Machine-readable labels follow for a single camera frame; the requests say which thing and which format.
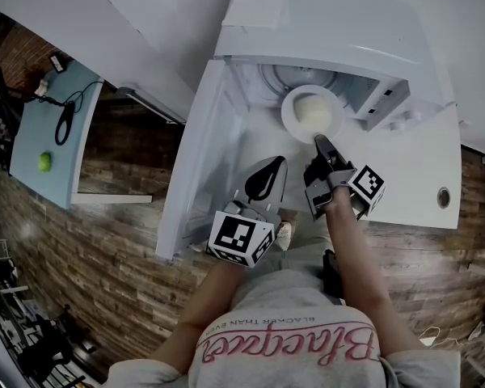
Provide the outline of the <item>person's right hand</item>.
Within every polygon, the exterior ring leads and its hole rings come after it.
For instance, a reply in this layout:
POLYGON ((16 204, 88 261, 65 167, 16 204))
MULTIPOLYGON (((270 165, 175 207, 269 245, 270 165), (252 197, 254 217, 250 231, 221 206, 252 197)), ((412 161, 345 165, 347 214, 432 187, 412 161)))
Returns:
POLYGON ((350 209, 352 207, 352 193, 347 186, 338 186, 332 192, 331 206, 340 209, 350 209))

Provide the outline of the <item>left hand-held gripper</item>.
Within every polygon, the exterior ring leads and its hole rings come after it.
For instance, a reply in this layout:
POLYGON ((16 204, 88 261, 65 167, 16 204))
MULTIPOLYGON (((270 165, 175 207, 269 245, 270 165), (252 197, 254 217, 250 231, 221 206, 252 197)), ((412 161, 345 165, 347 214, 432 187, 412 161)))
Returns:
POLYGON ((216 211, 206 253, 254 268, 275 242, 288 163, 284 156, 260 160, 236 179, 235 199, 216 211))

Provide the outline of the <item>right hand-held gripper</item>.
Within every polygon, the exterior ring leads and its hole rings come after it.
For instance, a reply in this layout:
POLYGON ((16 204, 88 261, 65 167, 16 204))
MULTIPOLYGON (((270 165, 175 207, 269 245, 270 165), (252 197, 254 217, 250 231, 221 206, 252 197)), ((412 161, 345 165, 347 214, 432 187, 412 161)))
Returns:
POLYGON ((316 135, 314 143, 319 157, 311 162, 303 174, 306 199, 314 220, 323 215, 337 188, 349 190, 357 220, 368 216, 384 195, 385 180, 369 166, 360 170, 355 168, 325 135, 316 135))

